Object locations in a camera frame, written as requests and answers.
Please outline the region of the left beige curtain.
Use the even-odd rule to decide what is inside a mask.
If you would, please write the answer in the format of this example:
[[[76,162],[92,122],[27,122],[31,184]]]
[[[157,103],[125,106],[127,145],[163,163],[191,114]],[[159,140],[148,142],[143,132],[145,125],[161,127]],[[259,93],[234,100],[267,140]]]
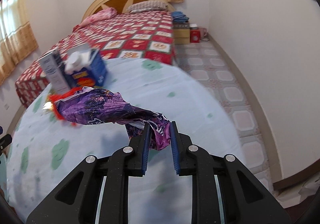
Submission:
[[[25,0],[1,0],[1,78],[39,47],[27,15]]]

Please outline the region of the pink pillow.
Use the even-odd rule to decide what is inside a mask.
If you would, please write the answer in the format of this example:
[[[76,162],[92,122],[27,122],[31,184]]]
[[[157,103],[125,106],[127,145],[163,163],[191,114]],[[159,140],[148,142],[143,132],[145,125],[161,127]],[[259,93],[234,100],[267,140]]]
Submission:
[[[114,18],[117,15],[117,10],[113,7],[109,7],[107,9],[103,9],[99,11],[98,13],[95,13],[93,15],[89,15],[87,18],[85,18],[80,24],[80,27],[86,27],[87,25],[90,25],[97,21],[102,20],[108,20],[111,18]]]

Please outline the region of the striped pillow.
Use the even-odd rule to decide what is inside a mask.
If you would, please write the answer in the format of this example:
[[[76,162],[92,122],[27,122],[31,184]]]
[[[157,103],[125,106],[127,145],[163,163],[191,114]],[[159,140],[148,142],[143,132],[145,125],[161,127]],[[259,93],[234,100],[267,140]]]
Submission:
[[[166,3],[157,0],[143,1],[136,4],[132,4],[128,7],[129,13],[140,13],[147,11],[164,11],[167,10],[168,6]]]

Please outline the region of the grey white milk carton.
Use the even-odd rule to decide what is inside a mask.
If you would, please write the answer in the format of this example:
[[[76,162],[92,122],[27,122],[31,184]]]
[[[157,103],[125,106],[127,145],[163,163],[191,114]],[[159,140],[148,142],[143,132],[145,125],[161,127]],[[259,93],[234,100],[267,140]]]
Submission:
[[[58,47],[42,55],[38,62],[57,94],[64,94],[71,89],[71,84],[65,75],[65,64]]]

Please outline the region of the folded blue cloth stack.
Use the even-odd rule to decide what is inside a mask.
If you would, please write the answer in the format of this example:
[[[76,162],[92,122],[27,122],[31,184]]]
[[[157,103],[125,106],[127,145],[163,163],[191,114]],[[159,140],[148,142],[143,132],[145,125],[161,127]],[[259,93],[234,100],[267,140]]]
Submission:
[[[171,12],[173,23],[185,23],[189,21],[189,18],[181,11]]]

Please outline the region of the purple snack wrapper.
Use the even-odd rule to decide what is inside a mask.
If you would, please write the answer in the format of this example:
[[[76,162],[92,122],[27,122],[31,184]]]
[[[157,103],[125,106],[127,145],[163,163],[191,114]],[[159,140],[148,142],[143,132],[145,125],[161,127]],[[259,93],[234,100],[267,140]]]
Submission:
[[[124,125],[129,138],[142,135],[144,125],[148,123],[154,132],[149,147],[160,151],[170,145],[170,121],[159,112],[131,105],[118,92],[82,87],[79,93],[62,103],[60,111],[74,124]]]

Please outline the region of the red box beside bed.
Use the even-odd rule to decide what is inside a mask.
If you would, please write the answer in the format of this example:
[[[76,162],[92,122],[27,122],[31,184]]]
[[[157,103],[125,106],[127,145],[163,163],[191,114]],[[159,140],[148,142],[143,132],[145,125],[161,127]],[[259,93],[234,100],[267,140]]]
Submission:
[[[199,43],[207,37],[207,29],[197,24],[190,24],[190,42]]]

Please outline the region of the bed with red quilt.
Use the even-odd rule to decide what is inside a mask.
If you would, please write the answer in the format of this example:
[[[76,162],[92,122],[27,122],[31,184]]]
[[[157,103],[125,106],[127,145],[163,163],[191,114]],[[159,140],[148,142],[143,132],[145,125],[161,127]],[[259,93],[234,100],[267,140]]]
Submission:
[[[172,18],[167,11],[118,14],[73,32],[52,46],[63,60],[70,48],[88,43],[103,59],[146,58],[173,64],[175,58]]]

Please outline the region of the blue white capped carton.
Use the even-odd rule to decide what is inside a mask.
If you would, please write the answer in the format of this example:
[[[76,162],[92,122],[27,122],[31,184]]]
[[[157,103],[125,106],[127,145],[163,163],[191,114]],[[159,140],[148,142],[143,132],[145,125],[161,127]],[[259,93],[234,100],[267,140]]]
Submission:
[[[103,87],[107,68],[99,50],[85,43],[67,51],[65,74],[77,86]]]

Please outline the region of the light blue patterned tablecloth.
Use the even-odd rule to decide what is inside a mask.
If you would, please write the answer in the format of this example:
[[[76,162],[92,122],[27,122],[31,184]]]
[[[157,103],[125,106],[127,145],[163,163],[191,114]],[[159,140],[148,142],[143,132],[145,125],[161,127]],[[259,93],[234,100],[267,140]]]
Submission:
[[[175,121],[179,132],[210,154],[245,160],[230,117],[187,73],[148,59],[111,59],[106,66],[108,90]],[[73,126],[56,119],[43,108],[48,93],[24,113],[8,156],[9,204],[23,221],[86,156],[110,156],[129,143],[119,124]],[[176,175],[170,148],[152,150],[146,175],[129,181],[129,223],[190,222],[191,178]]]

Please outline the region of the cardboard box beside bed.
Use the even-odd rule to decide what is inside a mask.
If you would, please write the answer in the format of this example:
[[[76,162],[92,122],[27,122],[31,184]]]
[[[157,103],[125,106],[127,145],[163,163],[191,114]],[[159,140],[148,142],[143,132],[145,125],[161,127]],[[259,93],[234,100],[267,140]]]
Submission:
[[[190,43],[190,25],[188,22],[173,23],[173,35],[175,45],[187,45]]]

